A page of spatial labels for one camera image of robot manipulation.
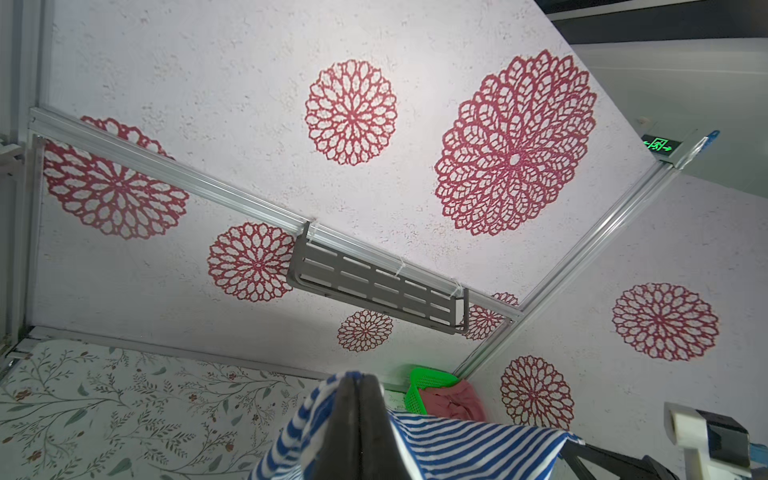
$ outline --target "aluminum rail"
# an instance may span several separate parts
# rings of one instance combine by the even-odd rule
[[[516,323],[502,324],[453,372],[468,378],[487,361],[508,347],[522,327],[549,306],[560,293],[637,216],[680,171],[672,164],[658,161],[619,201],[584,235],[568,255],[536,286],[520,308],[524,316]]]
[[[29,130],[35,134],[70,144],[99,157],[108,158],[124,167],[282,228],[295,235],[301,233],[304,224],[312,220],[237,189],[182,163],[170,161],[106,131],[56,112],[44,108],[32,108],[29,117]],[[403,266],[400,257],[323,225],[317,225],[316,230],[313,231],[313,239],[389,271],[399,270],[403,276],[429,285],[441,292],[451,293],[456,290],[457,283],[453,279],[410,263],[405,263]],[[476,290],[470,290],[469,300],[475,305],[500,313],[510,319],[518,319],[523,315],[519,309]]]

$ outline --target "exit sign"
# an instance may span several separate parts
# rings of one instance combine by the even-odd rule
[[[643,143],[648,150],[655,154],[669,157],[683,142],[670,140],[669,138],[655,137],[654,135],[643,135]]]

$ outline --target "pink cloth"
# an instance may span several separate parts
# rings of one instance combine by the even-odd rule
[[[485,421],[485,410],[466,380],[442,389],[419,389],[427,413],[447,419]]]

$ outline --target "red floral pattern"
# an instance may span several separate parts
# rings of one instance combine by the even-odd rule
[[[547,50],[485,77],[442,138],[435,195],[443,215],[472,235],[536,218],[587,153],[597,97],[573,57]]]
[[[616,332],[651,358],[688,361],[715,345],[719,319],[684,286],[646,283],[626,290],[614,307]]]
[[[266,302],[292,290],[285,275],[294,239],[264,223],[232,227],[210,246],[208,274],[219,288],[240,300]]]
[[[367,352],[384,343],[392,333],[392,319],[371,310],[348,316],[339,327],[339,345],[352,352]]]
[[[156,140],[113,118],[86,123],[173,160]],[[71,145],[48,141],[43,174],[48,192],[67,212],[104,235],[125,239],[165,235],[187,211],[189,194]]]
[[[512,360],[502,374],[502,401],[518,425],[568,430],[574,418],[571,387],[551,363],[535,356]]]
[[[493,297],[512,306],[519,304],[518,298],[511,293],[496,293]],[[470,340],[487,339],[504,320],[505,317],[500,313],[472,305],[469,307],[469,328],[465,336]]]
[[[317,151],[341,165],[381,154],[395,133],[396,97],[381,70],[347,60],[320,72],[310,86],[304,120]]]

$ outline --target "metal bar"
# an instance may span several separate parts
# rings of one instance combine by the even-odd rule
[[[34,151],[29,161],[25,165],[27,169],[26,188],[30,192],[28,195],[29,208],[29,226],[27,236],[27,284],[25,292],[24,306],[24,329],[29,327],[31,319],[34,318],[33,308],[35,306],[35,287],[37,286],[38,272],[38,246],[40,244],[40,213],[43,201],[43,162],[45,161],[45,139],[39,135],[28,132],[32,141]]]
[[[28,132],[29,139],[25,142],[27,145],[25,154],[25,164],[22,171],[16,177],[16,198],[15,215],[13,226],[13,260],[12,260],[12,278],[11,285],[11,325],[10,335],[11,343],[15,345],[23,336],[25,322],[28,319],[27,306],[27,287],[30,274],[30,259],[37,256],[37,250],[31,249],[32,217],[35,207],[32,205],[32,191],[36,158],[42,156],[42,138]],[[37,248],[37,235],[34,235],[35,249]]]
[[[18,66],[13,93],[17,99],[15,119],[12,122],[12,141],[25,145],[29,109],[38,104],[38,68],[40,63],[40,26],[42,23],[42,0],[15,0],[15,14],[20,23],[18,49],[14,65]]]
[[[183,359],[200,360],[202,362],[214,362],[223,363],[224,365],[241,366],[246,369],[277,372],[284,375],[298,376],[304,379],[325,380],[331,376],[331,374],[324,372],[294,369],[287,366],[274,365],[272,363],[235,359],[228,356],[194,352],[191,350],[177,349],[170,346],[154,345],[152,343],[136,342],[133,340],[115,339],[109,336],[91,335],[90,333],[73,332],[71,330],[55,329],[47,326],[36,326],[29,333],[29,337],[31,339],[37,339],[41,341],[50,339],[77,340],[80,342],[93,343],[101,346],[113,346],[119,349],[137,350],[138,352],[156,353],[158,355],[165,356],[176,356]]]
[[[550,22],[566,20],[568,18],[591,17],[593,15],[605,15],[607,13],[626,12],[640,10],[642,8],[663,7],[676,3],[699,2],[700,0],[625,0],[624,2],[599,5],[597,7],[578,8],[566,12],[550,13],[547,15]]]
[[[521,328],[538,317],[557,294],[617,236],[621,228],[638,215],[679,173],[671,164],[662,161],[654,164],[525,298],[520,307],[525,316],[516,323],[502,324],[453,374],[459,378],[468,378],[508,347],[522,331]]]
[[[191,194],[282,228],[294,235],[300,234],[304,224],[310,221],[310,219],[232,187],[207,174],[198,172],[179,162],[170,161],[149,150],[64,115],[44,108],[33,108],[30,112],[30,118],[29,127],[36,134],[105,157],[152,178],[179,187]],[[322,245],[373,263],[383,270],[396,272],[402,264],[398,256],[323,225],[317,226],[313,235],[314,240]],[[410,263],[407,263],[400,270],[400,273],[438,291],[451,293],[456,288],[454,280]],[[470,292],[470,301],[475,305],[510,318],[522,316],[522,312],[513,306],[476,290]]]

